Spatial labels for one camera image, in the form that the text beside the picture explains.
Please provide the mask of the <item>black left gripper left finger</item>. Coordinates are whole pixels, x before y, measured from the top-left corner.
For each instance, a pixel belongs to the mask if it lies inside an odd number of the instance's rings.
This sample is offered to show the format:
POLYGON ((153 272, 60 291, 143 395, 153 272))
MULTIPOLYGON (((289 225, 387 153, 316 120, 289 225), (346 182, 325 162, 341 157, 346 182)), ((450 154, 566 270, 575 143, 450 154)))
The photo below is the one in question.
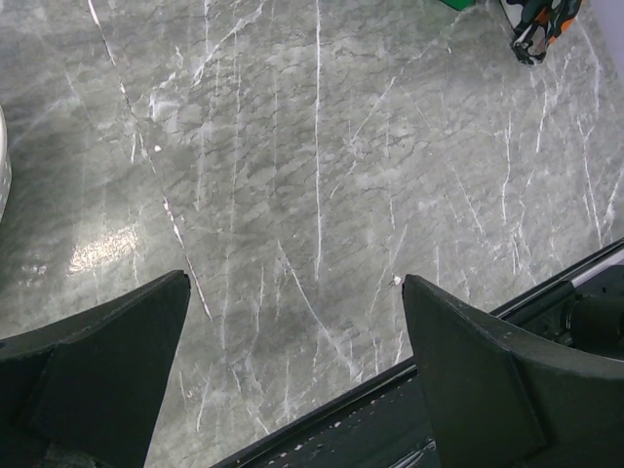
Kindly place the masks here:
POLYGON ((50 444, 107 467, 143 466, 190 301, 171 271, 1 341, 1 464, 32 467, 50 444))

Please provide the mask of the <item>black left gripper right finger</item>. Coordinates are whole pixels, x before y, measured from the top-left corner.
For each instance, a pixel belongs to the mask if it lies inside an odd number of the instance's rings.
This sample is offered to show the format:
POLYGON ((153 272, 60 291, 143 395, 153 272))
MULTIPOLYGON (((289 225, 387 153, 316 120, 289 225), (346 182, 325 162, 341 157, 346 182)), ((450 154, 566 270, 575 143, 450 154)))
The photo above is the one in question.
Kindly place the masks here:
POLYGON ((402 295, 442 466, 622 466, 622 362, 539 337, 420 276, 406 276, 402 295))

